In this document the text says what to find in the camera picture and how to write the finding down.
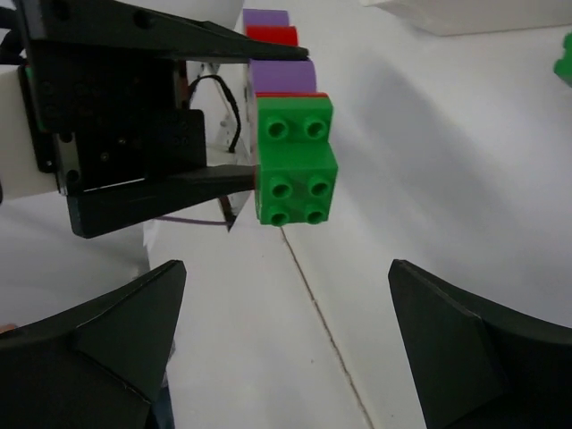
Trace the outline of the purple lego brick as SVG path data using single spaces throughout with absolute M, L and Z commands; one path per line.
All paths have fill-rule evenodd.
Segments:
M 244 9 L 242 20 L 245 27 L 254 26 L 278 26 L 290 25 L 289 13 L 285 10 Z
M 305 61 L 258 61 L 249 64 L 249 78 L 256 93 L 314 93 L 315 66 Z

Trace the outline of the red lego brick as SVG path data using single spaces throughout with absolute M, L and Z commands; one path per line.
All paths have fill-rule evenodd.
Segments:
M 257 92 L 256 99 L 259 98 L 329 98 L 324 92 L 296 93 L 296 92 Z
M 248 25 L 245 28 L 245 34 L 257 41 L 285 46 L 299 45 L 295 26 Z

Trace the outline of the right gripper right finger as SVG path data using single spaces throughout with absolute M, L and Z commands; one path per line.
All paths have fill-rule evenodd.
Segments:
M 406 260 L 389 284 L 429 428 L 569 428 L 571 331 Z

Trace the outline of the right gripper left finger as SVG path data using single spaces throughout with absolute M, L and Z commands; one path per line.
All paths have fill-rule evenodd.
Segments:
M 143 428 L 163 385 L 186 283 L 168 261 L 1 335 L 3 428 Z

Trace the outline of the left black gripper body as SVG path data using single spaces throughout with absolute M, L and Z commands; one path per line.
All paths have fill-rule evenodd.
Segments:
M 40 129 L 74 138 L 75 189 L 155 179 L 206 164 L 205 119 L 189 108 L 185 59 L 39 39 L 39 3 L 17 13 Z

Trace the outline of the green lego end brick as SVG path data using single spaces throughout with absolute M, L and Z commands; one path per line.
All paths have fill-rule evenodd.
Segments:
M 325 93 L 256 97 L 255 201 L 261 224 L 328 220 L 338 174 L 329 143 L 332 117 Z

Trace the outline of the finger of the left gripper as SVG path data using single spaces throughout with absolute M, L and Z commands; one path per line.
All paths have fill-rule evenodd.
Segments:
M 211 21 L 182 18 L 118 1 L 41 1 L 39 39 L 214 63 L 308 58 L 304 47 L 261 42 Z
M 92 239 L 182 209 L 255 188 L 256 167 L 208 166 L 67 197 L 75 235 Z

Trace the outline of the purple lego top brick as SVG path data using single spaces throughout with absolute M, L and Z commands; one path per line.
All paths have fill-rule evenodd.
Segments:
M 285 10 L 244 9 L 242 20 L 245 27 L 254 26 L 278 26 L 290 25 L 289 13 Z

